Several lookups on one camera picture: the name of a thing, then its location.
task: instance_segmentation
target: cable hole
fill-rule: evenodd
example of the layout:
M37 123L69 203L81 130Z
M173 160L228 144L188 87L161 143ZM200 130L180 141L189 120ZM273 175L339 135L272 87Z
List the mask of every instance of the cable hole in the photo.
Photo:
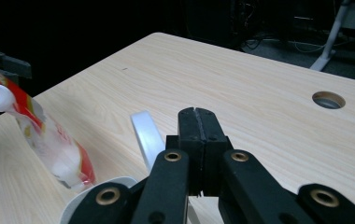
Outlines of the cable hole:
M346 105L343 97L329 91L318 91L312 95L315 104L327 109L340 109Z

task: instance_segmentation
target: light wood grain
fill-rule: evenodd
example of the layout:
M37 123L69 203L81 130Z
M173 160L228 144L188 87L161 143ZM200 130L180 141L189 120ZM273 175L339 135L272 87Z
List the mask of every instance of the light wood grain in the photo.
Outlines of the light wood grain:
M344 97L341 109L312 101ZM171 35L153 34L105 58L37 101L88 150L97 181L148 174L130 115L148 110L161 135L178 111L216 113L235 148L250 151L282 187L320 183L355 203L355 80ZM41 166L16 122L0 116L0 223L57 223L74 197ZM222 223L217 199L192 199L202 223Z

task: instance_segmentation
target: black equipment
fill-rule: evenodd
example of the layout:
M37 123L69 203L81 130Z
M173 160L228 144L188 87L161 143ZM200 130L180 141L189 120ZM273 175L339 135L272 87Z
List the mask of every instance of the black equipment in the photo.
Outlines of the black equipment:
M188 196L201 193L219 197L224 223L355 223L355 204L338 191L287 191L252 154L233 148L213 112L190 107L178 113L178 135L166 136L147 178L130 189L94 187L69 224L186 223Z

